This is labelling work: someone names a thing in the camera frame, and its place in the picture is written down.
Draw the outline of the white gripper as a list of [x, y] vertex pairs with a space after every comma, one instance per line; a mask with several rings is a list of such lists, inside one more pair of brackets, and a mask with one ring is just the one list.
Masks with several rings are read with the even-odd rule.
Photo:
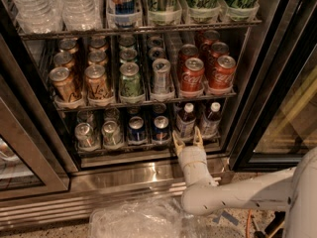
[[208, 171], [206, 152], [203, 149], [203, 139], [199, 128], [194, 127], [194, 146], [185, 147], [184, 142], [175, 131], [172, 132], [172, 139], [186, 185], [207, 184], [216, 186], [217, 182]]

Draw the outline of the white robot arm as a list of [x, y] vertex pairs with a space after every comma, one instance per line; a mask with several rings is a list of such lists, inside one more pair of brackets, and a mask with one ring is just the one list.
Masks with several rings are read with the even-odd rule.
[[317, 149], [294, 168], [257, 178], [219, 185], [207, 168], [198, 128], [187, 146], [176, 134], [173, 143], [186, 183], [182, 208], [189, 214], [209, 215], [223, 208], [282, 210], [283, 238], [317, 238]]

